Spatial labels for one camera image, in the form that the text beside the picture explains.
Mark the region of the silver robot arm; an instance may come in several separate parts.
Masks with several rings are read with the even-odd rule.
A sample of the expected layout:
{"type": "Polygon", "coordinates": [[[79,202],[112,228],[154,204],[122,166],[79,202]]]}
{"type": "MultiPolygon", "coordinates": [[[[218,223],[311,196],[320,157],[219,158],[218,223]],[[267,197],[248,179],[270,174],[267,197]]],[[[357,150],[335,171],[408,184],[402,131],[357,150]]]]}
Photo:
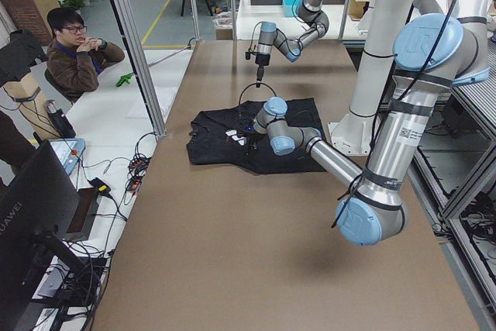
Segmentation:
{"type": "MultiPolygon", "coordinates": [[[[335,225],[359,246],[399,234],[408,210],[399,191],[437,98],[454,85],[489,75],[486,15],[491,0],[375,0],[373,17],[349,111],[327,143],[317,129],[294,127],[287,103],[269,98],[251,130],[269,139],[278,156],[297,148],[349,186],[335,225]]],[[[288,39],[272,22],[260,28],[256,62],[265,67],[272,49],[297,60],[329,29],[323,0],[303,0],[298,18],[307,25],[288,39]]]]}
{"type": "Polygon", "coordinates": [[[289,61],[294,62],[307,45],[324,37],[329,29],[329,19],[322,11],[322,2],[323,0],[301,0],[299,5],[293,8],[297,19],[308,26],[308,29],[296,39],[287,38],[274,22],[263,21],[260,24],[257,50],[246,52],[246,58],[251,54],[255,56],[255,64],[258,65],[258,86],[263,84],[264,68],[270,63],[273,47],[276,47],[289,61]]]}

